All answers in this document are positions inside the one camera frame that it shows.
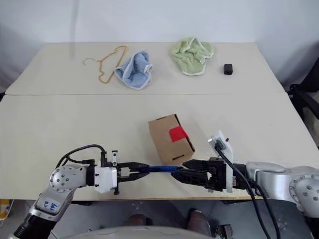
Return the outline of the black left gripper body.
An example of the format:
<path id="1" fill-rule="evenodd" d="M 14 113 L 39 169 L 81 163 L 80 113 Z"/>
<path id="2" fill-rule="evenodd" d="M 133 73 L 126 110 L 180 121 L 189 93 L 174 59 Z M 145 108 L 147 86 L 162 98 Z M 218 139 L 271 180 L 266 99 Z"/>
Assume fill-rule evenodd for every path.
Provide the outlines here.
<path id="1" fill-rule="evenodd" d="M 117 182 L 130 182 L 133 181 L 131 176 L 131 168 L 134 166 L 133 162 L 119 163 L 116 166 L 117 169 Z"/>

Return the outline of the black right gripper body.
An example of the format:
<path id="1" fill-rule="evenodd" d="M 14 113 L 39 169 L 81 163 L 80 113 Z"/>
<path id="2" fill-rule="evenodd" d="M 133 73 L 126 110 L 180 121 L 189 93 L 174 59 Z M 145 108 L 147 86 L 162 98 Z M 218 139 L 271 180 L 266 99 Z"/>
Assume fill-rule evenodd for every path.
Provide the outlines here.
<path id="1" fill-rule="evenodd" d="M 207 163 L 208 173 L 211 174 L 208 180 L 208 189 L 222 192 L 226 189 L 226 164 L 217 157 L 211 157 Z"/>

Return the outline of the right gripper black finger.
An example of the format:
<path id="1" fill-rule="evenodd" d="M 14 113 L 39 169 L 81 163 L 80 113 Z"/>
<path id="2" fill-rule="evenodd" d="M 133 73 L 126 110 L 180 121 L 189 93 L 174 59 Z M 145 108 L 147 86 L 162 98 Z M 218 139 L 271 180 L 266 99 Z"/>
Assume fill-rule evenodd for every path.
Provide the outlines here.
<path id="1" fill-rule="evenodd" d="M 183 184 L 209 187 L 209 180 L 206 172 L 194 170 L 177 170 L 172 172 L 171 176 Z"/>
<path id="2" fill-rule="evenodd" d="M 192 159 L 183 163 L 183 166 L 192 171 L 209 172 L 210 164 L 206 160 Z"/>

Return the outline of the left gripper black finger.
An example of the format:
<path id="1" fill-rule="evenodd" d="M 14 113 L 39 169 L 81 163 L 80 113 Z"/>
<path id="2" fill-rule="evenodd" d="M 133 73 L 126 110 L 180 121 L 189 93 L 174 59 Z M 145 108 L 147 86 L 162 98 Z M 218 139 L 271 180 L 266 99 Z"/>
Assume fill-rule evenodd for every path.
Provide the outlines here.
<path id="1" fill-rule="evenodd" d="M 130 172 L 148 172 L 150 166 L 144 163 L 127 162 L 124 167 L 129 168 Z"/>
<path id="2" fill-rule="evenodd" d="M 132 173 L 132 174 L 129 175 L 128 181 L 135 181 L 135 180 L 143 178 L 143 177 L 145 177 L 147 175 L 148 175 L 147 172 L 144 172 L 144 173 L 141 173 L 141 172 Z"/>

